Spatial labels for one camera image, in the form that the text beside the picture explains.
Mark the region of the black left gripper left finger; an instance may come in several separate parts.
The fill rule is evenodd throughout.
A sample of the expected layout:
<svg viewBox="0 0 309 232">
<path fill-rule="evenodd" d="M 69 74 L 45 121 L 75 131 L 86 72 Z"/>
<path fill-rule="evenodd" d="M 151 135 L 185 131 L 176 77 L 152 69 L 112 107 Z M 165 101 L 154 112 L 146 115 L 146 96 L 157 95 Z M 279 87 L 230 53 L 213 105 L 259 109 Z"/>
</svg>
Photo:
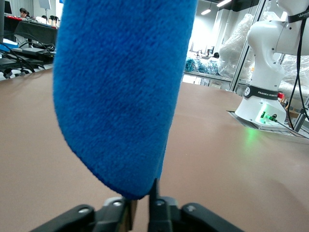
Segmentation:
<svg viewBox="0 0 309 232">
<path fill-rule="evenodd" d="M 99 210 L 81 204 L 30 232 L 129 232 L 133 229 L 137 200 L 108 198 Z"/>
</svg>

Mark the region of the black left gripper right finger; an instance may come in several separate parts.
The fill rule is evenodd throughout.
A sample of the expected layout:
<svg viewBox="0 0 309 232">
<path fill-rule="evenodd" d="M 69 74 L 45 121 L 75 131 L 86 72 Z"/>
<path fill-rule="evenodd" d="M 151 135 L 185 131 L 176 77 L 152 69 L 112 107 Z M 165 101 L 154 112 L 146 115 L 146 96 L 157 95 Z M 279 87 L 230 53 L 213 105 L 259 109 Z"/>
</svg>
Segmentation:
<svg viewBox="0 0 309 232">
<path fill-rule="evenodd" d="M 149 192 L 148 232 L 244 232 L 198 203 L 181 208 L 172 197 L 159 193 L 159 179 Z"/>
</svg>

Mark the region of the blue fluffy towel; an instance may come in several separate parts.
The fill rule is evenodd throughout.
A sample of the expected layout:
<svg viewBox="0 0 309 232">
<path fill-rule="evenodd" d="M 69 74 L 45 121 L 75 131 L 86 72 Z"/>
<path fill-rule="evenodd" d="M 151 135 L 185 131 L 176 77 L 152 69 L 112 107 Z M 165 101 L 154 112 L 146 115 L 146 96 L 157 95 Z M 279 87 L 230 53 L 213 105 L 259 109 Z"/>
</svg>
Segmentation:
<svg viewBox="0 0 309 232">
<path fill-rule="evenodd" d="M 197 0 L 65 0 L 53 97 L 72 152 L 137 200 L 162 171 Z"/>
</svg>

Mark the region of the teal fabric pile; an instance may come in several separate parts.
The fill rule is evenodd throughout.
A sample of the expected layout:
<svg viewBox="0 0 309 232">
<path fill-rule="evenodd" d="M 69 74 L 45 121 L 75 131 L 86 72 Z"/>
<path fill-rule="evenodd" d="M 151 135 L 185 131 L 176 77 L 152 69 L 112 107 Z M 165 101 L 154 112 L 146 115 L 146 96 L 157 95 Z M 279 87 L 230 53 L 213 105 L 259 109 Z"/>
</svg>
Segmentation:
<svg viewBox="0 0 309 232">
<path fill-rule="evenodd" d="M 199 59 L 188 58 L 186 60 L 185 69 L 186 72 L 198 72 L 216 75 L 219 71 L 219 59 Z"/>
</svg>

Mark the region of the flat black device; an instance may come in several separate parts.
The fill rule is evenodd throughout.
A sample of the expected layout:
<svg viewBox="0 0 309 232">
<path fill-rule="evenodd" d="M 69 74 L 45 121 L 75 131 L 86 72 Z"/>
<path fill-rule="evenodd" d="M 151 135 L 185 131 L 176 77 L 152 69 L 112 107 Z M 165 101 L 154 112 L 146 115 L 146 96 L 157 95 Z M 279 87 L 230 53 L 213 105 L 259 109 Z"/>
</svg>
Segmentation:
<svg viewBox="0 0 309 232">
<path fill-rule="evenodd" d="M 50 64 L 54 62 L 54 53 L 40 48 L 13 48 L 18 55 L 22 55 L 27 58 L 42 61 L 44 64 Z"/>
</svg>

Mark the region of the white plastic wrapped bulk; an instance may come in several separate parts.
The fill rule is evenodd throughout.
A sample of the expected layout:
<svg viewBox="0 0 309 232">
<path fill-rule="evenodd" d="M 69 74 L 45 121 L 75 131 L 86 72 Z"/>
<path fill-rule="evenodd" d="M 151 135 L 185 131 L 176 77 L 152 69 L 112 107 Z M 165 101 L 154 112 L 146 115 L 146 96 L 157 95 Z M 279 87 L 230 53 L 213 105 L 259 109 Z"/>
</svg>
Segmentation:
<svg viewBox="0 0 309 232">
<path fill-rule="evenodd" d="M 232 79 L 239 59 L 246 42 L 247 33 L 252 25 L 254 16 L 245 14 L 241 21 L 237 24 L 235 31 L 229 39 L 222 45 L 219 50 L 219 68 L 220 76 Z"/>
</svg>

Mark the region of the table with black cloth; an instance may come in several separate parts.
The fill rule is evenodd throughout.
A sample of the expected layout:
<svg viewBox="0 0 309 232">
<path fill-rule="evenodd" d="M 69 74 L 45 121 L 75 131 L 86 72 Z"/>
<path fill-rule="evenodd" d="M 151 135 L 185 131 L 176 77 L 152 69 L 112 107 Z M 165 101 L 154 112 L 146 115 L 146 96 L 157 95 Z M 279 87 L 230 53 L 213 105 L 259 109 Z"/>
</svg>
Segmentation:
<svg viewBox="0 0 309 232">
<path fill-rule="evenodd" d="M 20 21 L 14 33 L 43 44 L 56 44 L 57 29 L 39 23 Z"/>
</svg>

